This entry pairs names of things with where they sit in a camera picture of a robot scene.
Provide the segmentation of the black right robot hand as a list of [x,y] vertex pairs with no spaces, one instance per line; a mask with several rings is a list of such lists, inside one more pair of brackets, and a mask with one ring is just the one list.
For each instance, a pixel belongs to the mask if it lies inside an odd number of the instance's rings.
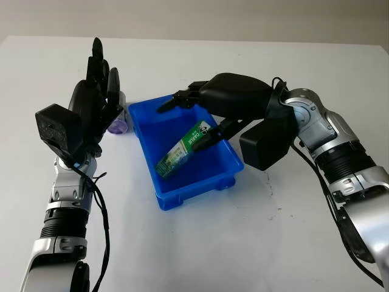
[[209,81],[198,81],[186,90],[173,94],[171,100],[158,107],[165,113],[175,107],[190,109],[195,105],[224,120],[194,143],[193,150],[205,150],[221,140],[228,140],[254,120],[265,116],[272,87],[246,75],[221,73]]

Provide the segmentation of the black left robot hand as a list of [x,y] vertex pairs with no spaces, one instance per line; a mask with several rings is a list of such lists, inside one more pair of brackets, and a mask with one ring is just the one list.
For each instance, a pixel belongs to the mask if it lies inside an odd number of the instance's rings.
[[94,157],[102,154],[100,141],[108,127],[122,113],[120,79],[117,68],[110,68],[103,56],[103,45],[94,38],[88,58],[86,78],[76,85],[69,110],[81,119],[83,146]]

